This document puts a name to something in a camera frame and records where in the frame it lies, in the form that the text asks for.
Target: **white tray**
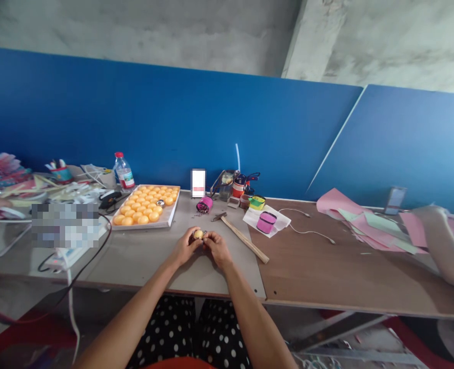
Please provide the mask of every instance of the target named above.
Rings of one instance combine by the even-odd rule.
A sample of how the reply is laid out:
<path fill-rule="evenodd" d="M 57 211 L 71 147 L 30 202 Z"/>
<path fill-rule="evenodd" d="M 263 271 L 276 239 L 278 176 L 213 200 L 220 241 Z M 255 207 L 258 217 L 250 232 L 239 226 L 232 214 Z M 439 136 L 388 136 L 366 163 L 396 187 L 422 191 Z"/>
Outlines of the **white tray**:
<path fill-rule="evenodd" d="M 141 186 L 151 186 L 152 184 L 140 184 L 136 186 L 136 189 L 129 195 L 132 196 L 134 192 L 140 188 Z M 112 230 L 116 231 L 127 231 L 127 230 L 133 230 L 133 229 L 153 229 L 153 228 L 165 228 L 165 227 L 170 227 L 172 224 L 172 220 L 174 218 L 174 213 L 175 213 L 175 208 L 177 207 L 177 202 L 179 201 L 179 197 L 181 195 L 181 188 L 179 186 L 173 186 L 171 184 L 154 184 L 153 186 L 156 187 L 162 187 L 162 186 L 167 186 L 167 187 L 177 187 L 179 188 L 179 191 L 177 192 L 177 199 L 174 202 L 173 206 L 165 206 L 163 213 L 160 215 L 159 221 L 155 223 L 148 223 L 148 224 L 133 224 L 133 225 L 115 225 L 114 224 L 114 217 L 116 215 L 119 215 L 121 213 L 121 208 L 124 206 L 124 203 L 126 201 L 123 201 L 119 209 L 114 213 L 112 216 Z"/>

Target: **gray tabletop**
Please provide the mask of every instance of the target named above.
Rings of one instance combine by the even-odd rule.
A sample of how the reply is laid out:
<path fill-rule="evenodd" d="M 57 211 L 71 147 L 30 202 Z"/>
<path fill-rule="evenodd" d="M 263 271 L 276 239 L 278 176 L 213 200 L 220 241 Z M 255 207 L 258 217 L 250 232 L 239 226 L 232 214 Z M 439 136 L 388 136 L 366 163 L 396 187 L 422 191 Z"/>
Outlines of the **gray tabletop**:
<path fill-rule="evenodd" d="M 95 287 L 137 289 L 143 286 L 159 265 L 167 258 L 177 240 L 187 228 L 201 227 L 222 235 L 234 262 L 243 272 L 256 296 L 266 298 L 263 281 L 255 254 L 248 249 L 222 221 L 211 222 L 219 213 L 227 212 L 228 219 L 247 238 L 248 226 L 242 221 L 244 211 L 226 206 L 216 200 L 211 214 L 196 211 L 198 199 L 191 199 L 190 192 L 181 191 L 171 227 L 154 230 L 113 231 L 99 255 L 85 268 L 77 284 Z M 0 250 L 13 239 L 26 224 L 0 224 Z M 73 275 L 95 255 L 91 249 L 71 268 Z M 0 276 L 17 278 L 50 278 L 61 283 L 66 274 L 39 272 L 37 267 L 50 254 L 51 249 L 33 248 L 27 233 L 6 255 L 0 258 Z M 225 278 L 211 256 L 200 248 L 174 275 L 168 290 L 195 295 L 228 295 Z"/>

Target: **plastic water bottle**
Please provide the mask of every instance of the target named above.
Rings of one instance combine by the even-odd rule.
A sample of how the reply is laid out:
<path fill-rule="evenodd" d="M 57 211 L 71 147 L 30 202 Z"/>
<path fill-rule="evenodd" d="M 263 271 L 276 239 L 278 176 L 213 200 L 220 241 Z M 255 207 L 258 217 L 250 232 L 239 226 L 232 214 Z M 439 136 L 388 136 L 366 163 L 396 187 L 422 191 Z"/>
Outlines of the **plastic water bottle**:
<path fill-rule="evenodd" d="M 125 160 L 122 152 L 115 153 L 115 171 L 119 178 L 123 193 L 130 193 L 134 190 L 133 172 L 129 163 Z"/>

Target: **polka dot pants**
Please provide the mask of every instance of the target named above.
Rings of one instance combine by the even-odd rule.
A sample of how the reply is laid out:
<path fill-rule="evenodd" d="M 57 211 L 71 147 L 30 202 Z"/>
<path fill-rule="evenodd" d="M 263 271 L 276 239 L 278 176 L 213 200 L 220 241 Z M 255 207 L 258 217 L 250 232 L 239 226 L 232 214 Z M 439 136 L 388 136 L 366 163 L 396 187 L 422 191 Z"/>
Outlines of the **polka dot pants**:
<path fill-rule="evenodd" d="M 251 368 L 231 301 L 207 299 L 195 323 L 194 298 L 162 296 L 126 368 L 192 356 L 216 368 Z"/>

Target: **blue partition board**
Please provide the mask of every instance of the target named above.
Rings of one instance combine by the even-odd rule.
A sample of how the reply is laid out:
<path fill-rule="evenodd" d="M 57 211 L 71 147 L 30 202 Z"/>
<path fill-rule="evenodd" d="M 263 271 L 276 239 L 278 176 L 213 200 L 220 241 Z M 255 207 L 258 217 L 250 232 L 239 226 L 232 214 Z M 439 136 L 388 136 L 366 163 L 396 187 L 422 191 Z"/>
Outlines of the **blue partition board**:
<path fill-rule="evenodd" d="M 408 188 L 404 208 L 454 212 L 453 93 L 369 85 L 308 194 L 383 207 L 391 186 Z"/>
<path fill-rule="evenodd" d="M 302 199 L 362 89 L 0 49 L 0 152 L 27 167 L 111 167 L 190 188 L 190 169 L 261 172 L 265 196 Z"/>

